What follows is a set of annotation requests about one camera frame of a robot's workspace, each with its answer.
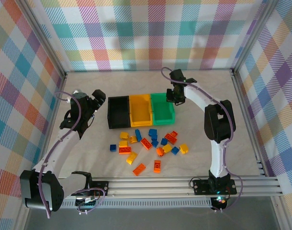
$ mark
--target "checkered backdrop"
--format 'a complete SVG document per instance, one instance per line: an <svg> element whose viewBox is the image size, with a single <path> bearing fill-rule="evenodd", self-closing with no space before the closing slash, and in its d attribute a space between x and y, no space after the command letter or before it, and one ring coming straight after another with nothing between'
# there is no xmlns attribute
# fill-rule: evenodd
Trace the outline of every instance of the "checkered backdrop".
<svg viewBox="0 0 292 230"><path fill-rule="evenodd" d="M22 200L19 176L37 163L61 78L14 0L0 0L0 230Z"/></svg>
<svg viewBox="0 0 292 230"><path fill-rule="evenodd" d="M65 69L232 67L266 0L28 0Z"/></svg>
<svg viewBox="0 0 292 230"><path fill-rule="evenodd" d="M292 0L278 2L240 75L263 158L292 215Z"/></svg>

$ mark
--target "white table surface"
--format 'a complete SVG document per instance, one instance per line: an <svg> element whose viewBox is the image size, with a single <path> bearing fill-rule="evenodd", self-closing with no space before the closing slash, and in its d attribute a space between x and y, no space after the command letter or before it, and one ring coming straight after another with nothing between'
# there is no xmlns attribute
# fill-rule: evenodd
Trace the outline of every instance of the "white table surface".
<svg viewBox="0 0 292 230"><path fill-rule="evenodd" d="M239 175L258 175L256 158L250 143L245 122L239 107L230 73L227 70L184 71L186 78L195 78L198 83L218 99L231 101L236 131L234 139L227 151L227 165L231 172ZM107 100L96 112L92 126L85 132L81 141L70 152L59 177L67 177L73 171L90 172L93 177L122 177L134 176L134 170L143 163L146 169L141 176L207 176L211 166L211 145L203 130L204 113L190 100L180 106L175 106L175 124L170 126L140 127L142 137L148 138L148 130L158 130L160 141L166 133L173 130L178 132L175 146L186 143L189 153L180 152L175 156L168 153L160 158L156 149L146 150L141 143L132 144L132 151L138 154L132 165L126 162L128 155L110 152L110 144L120 141L121 131L134 135L135 128L108 129L107 110L108 97L126 96L166 92L172 88L169 81L164 79L159 71L134 72L86 72L69 73L65 85L66 92L79 88L91 96L95 89L106 93ZM49 146L59 131L59 125L70 105L61 102ZM154 160L161 160L161 173L153 172Z"/></svg>

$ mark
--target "toy brick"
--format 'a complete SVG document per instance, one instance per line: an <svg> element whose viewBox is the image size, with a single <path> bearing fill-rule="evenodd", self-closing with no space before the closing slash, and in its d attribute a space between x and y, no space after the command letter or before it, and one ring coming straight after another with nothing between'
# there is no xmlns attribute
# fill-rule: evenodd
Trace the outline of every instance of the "toy brick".
<svg viewBox="0 0 292 230"><path fill-rule="evenodd" d="M135 130L135 135L136 135L137 141L140 142L142 140L142 135L139 129Z"/></svg>
<svg viewBox="0 0 292 230"><path fill-rule="evenodd" d="M157 135L152 135L151 140L157 140Z"/></svg>
<svg viewBox="0 0 292 230"><path fill-rule="evenodd" d="M128 147L128 141L127 140L121 140L118 144L118 147Z"/></svg>
<svg viewBox="0 0 292 230"><path fill-rule="evenodd" d="M136 136L130 137L129 142L130 142L130 144L136 143L137 142Z"/></svg>
<svg viewBox="0 0 292 230"><path fill-rule="evenodd" d="M136 157L137 157L137 153L131 152L131 154L129 155L129 157L126 160L127 163L132 164L132 162L135 160Z"/></svg>
<svg viewBox="0 0 292 230"><path fill-rule="evenodd" d="M172 150L172 147L169 144L167 144L167 145L163 146L162 149L163 149L164 153L168 153Z"/></svg>
<svg viewBox="0 0 292 230"><path fill-rule="evenodd" d="M177 139L169 133L167 133L164 138L167 139L172 145L177 142Z"/></svg>
<svg viewBox="0 0 292 230"><path fill-rule="evenodd" d="M119 154L130 154L131 153L131 147L120 147L119 148Z"/></svg>
<svg viewBox="0 0 292 230"><path fill-rule="evenodd" d="M142 171L145 170L145 168L146 168L145 165L140 164L139 166L137 166L136 169L133 170L133 173L134 173L136 176L138 176Z"/></svg>
<svg viewBox="0 0 292 230"><path fill-rule="evenodd" d="M157 148L157 154L159 157L162 157L164 155L164 150L161 147Z"/></svg>
<svg viewBox="0 0 292 230"><path fill-rule="evenodd" d="M110 151L116 152L116 145L110 145Z"/></svg>
<svg viewBox="0 0 292 230"><path fill-rule="evenodd" d="M157 147L157 145L159 144L159 142L157 141L157 140L153 140L152 142L151 142L151 144L152 144L152 146L153 147Z"/></svg>
<svg viewBox="0 0 292 230"><path fill-rule="evenodd" d="M179 149L177 147L173 147L171 152L176 155L179 152Z"/></svg>
<svg viewBox="0 0 292 230"><path fill-rule="evenodd" d="M175 132L175 131L172 131L172 132L171 132L171 135L172 135L173 137L176 137L176 136L178 135L178 133Z"/></svg>
<svg viewBox="0 0 292 230"><path fill-rule="evenodd" d="M162 140L161 140L161 145L167 145L167 139L162 138Z"/></svg>
<svg viewBox="0 0 292 230"><path fill-rule="evenodd" d="M154 173L160 173L160 172L161 172L161 161L155 160Z"/></svg>
<svg viewBox="0 0 292 230"><path fill-rule="evenodd" d="M147 150L150 150L151 147L152 147L151 143L150 143L146 138L143 138L143 139L141 140L141 143L142 143L142 145L144 145L144 147L145 147Z"/></svg>
<svg viewBox="0 0 292 230"><path fill-rule="evenodd" d="M154 128L151 128L151 129L149 130L149 132L148 132L148 135L149 135L150 137L152 137L153 135L157 135L157 130L154 129Z"/></svg>
<svg viewBox="0 0 292 230"><path fill-rule="evenodd" d="M189 147L186 144L180 145L180 151L182 154L186 154L189 151Z"/></svg>
<svg viewBox="0 0 292 230"><path fill-rule="evenodd" d="M128 138L129 138L129 133L121 132L121 134L120 134L120 138L121 138L122 140L128 140Z"/></svg>

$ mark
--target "purple cable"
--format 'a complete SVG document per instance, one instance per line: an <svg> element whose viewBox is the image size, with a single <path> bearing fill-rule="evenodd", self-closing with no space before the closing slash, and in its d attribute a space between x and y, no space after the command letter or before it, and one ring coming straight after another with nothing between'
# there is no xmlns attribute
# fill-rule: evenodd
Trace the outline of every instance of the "purple cable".
<svg viewBox="0 0 292 230"><path fill-rule="evenodd" d="M207 98L209 98L211 101L214 101L215 103L217 103L222 109L223 111L225 112L225 114L227 115L227 118L228 118L228 121L229 121L229 124L230 124L230 130L231 130L231 135L230 135L230 138L229 140L227 140L224 144L224 149L223 149L223 164L224 164L224 167L226 169L226 171L231 175L231 176L235 176L237 177L240 182L241 182L241 188L240 188L240 192L236 198L236 200L228 207L232 207L238 200L239 198L241 197L242 195L242 192L243 192L243 180L240 176L234 174L234 173L231 173L228 168L227 168L227 165L226 165L226 146L227 144L233 139L233 124L232 124L232 120L231 120L231 117L230 117L230 114L228 113L227 109L219 102L217 101L216 99L214 99L212 96L210 96L209 94L207 94L207 92L205 92L204 90L202 90L201 88L199 88L198 86L194 85L194 84L191 84L191 83L188 83L188 82L183 82L183 81L179 81L179 80L173 80L173 79L170 79L169 77L167 77L164 73L163 73L163 70L165 69L168 69L170 72L172 72L172 70L168 67L163 67L161 69L161 74L164 78L166 78L167 80L171 81L171 82L175 82L175 83L181 83L181 84L186 84L186 85L189 85L197 90L199 90L200 92L202 92Z"/></svg>
<svg viewBox="0 0 292 230"><path fill-rule="evenodd" d="M86 189L78 190L78 191L76 191L76 193L83 193L83 192L88 192L88 191L91 191L91 190L100 190L100 191L102 191L102 193L103 193L103 197L102 197L101 201L100 201L96 206L94 206L94 207L91 208L90 210L85 211L85 212L84 212L85 214L87 214L88 212L93 211L97 206L99 206L99 205L103 202L103 200L104 200L104 198L105 198L105 196L106 196L106 195L105 195L105 191L104 191L102 188L86 188ZM78 211L79 211L79 213L83 213L83 212L80 210L80 206L78 206Z"/></svg>
<svg viewBox="0 0 292 230"><path fill-rule="evenodd" d="M53 151L55 150L55 148L57 147L57 145L58 145L61 141L63 141L63 139L64 139L66 136L68 136L68 135L70 134L70 132L71 132L71 131L77 126L77 124L78 124L78 122L79 122L79 120L80 120L80 118L81 118L81 106L80 106L78 100L77 100L73 95L71 95L71 94L68 93L68 92L62 92L62 91L57 91L57 92L55 92L54 96L56 96L57 99L60 99L60 100L62 100L62 101L67 101L67 100L64 100L64 99L61 99L61 98L57 97L57 94L59 94L59 93L64 93L64 94L66 94L67 96L70 96L70 97L71 97L71 98L77 103L77 105L78 105L78 109L79 109L79 116L78 116L77 121L76 121L75 124L73 125L73 127L72 127L72 128L66 133L66 134L64 134L63 137L61 137L60 140L58 140L58 141L53 145L53 147L51 148L51 150L50 150L49 153L47 154L47 156L46 156L46 158L45 158L45 160L44 160L44 162L43 162L43 165L42 165L42 167L41 167L40 173L39 173L39 180L38 180L38 184L39 184L39 192L40 192L41 200L42 200L42 202L43 202L43 204L44 204L44 206L45 206L45 210L46 210L47 218L48 218L48 219L50 219L51 211L50 211L50 209L49 209L49 205L47 204L47 202L46 202L46 200L45 200L45 196L44 196L43 188L42 188L42 175L43 175L43 171L44 171L44 168L45 168L45 165L44 165L44 164L48 162L50 155L53 153Z"/></svg>

